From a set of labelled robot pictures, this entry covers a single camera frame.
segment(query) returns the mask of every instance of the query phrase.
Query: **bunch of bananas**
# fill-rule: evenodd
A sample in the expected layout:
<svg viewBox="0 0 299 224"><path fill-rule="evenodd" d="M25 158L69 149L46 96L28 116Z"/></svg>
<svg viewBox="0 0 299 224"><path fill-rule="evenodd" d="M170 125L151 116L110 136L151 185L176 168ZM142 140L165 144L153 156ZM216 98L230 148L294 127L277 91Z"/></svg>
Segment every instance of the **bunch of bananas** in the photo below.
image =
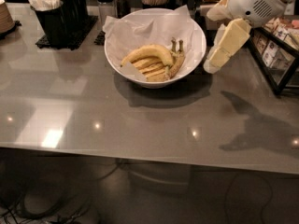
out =
<svg viewBox="0 0 299 224"><path fill-rule="evenodd" d="M176 75L185 60L183 41L171 40L172 48L163 45L149 44L132 50L121 61L121 66L131 63L139 70L148 82L163 82Z"/></svg>

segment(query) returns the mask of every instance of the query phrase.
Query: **stack of paper cups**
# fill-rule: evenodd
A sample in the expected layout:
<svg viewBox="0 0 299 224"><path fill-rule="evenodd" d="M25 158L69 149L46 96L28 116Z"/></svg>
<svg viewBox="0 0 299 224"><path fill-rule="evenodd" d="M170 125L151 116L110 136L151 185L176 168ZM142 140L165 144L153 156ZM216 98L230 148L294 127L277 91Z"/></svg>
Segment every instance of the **stack of paper cups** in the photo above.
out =
<svg viewBox="0 0 299 224"><path fill-rule="evenodd" d="M0 0L0 34L9 31L14 25L15 23L10 16L6 1Z"/></svg>

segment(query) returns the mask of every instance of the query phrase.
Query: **floor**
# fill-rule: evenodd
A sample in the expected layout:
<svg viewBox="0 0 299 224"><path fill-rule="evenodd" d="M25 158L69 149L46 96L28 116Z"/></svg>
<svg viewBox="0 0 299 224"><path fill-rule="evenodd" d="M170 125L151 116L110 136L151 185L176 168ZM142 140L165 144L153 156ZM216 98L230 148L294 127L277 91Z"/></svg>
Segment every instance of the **floor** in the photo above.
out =
<svg viewBox="0 0 299 224"><path fill-rule="evenodd" d="M1 224L298 220L298 175L0 149Z"/></svg>

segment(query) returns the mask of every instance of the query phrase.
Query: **white bowl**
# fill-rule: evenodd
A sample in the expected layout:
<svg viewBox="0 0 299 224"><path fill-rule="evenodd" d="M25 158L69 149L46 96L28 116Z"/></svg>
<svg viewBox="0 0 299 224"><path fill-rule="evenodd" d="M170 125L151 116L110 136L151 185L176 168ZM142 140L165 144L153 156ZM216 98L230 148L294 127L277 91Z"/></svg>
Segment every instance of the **white bowl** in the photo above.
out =
<svg viewBox="0 0 299 224"><path fill-rule="evenodd" d="M131 21L136 21L138 23L142 22L144 24L148 24L152 19L154 19L158 16L163 16L166 13L169 13L169 9L165 9L165 8L141 9L141 10L138 10L138 11L135 11L135 12L132 12L132 13L126 15L125 17L123 17L123 19L130 19ZM134 83L136 83L142 87L150 88L150 89L158 89L158 88L170 85L170 84L186 77L189 73L191 73L198 66L198 64L203 60L203 57L205 56L205 53L206 53L205 34L204 34L203 30L201 29L201 27L195 21L192 21L192 22L194 24L194 31L193 31L193 35L192 35L192 49L193 49L192 55L194 57L194 62L188 63L188 64L186 64L186 62L185 62L180 67L177 74L173 78L171 78L167 81L147 82L147 81L140 81L140 80L134 79L132 77L125 76L120 71L120 64L113 63L112 61L114 59L111 59L111 57L109 57L109 55L108 55L109 52L107 52L107 42L105 42L104 50L105 50L105 54L107 56L107 60L110 63L110 65L112 66L112 68L118 74L120 74L122 77L125 77L125 78L133 81Z"/></svg>

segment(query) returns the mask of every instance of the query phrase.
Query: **white paper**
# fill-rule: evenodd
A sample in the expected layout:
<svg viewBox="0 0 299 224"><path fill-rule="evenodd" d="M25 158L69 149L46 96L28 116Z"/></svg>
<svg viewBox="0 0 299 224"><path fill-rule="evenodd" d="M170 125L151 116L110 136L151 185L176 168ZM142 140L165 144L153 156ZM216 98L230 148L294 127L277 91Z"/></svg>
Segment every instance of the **white paper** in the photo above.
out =
<svg viewBox="0 0 299 224"><path fill-rule="evenodd" d="M169 9L169 12L163 15L159 15L158 10L156 14L152 13L154 10L148 11L149 13L145 9L142 14L129 16L129 19L107 17L103 31L106 33L106 53L110 61L120 67L122 58L131 50L150 43L161 44L171 49L171 39L174 37L177 41L183 40L186 52L184 63L194 63L194 21L187 6L176 10Z"/></svg>

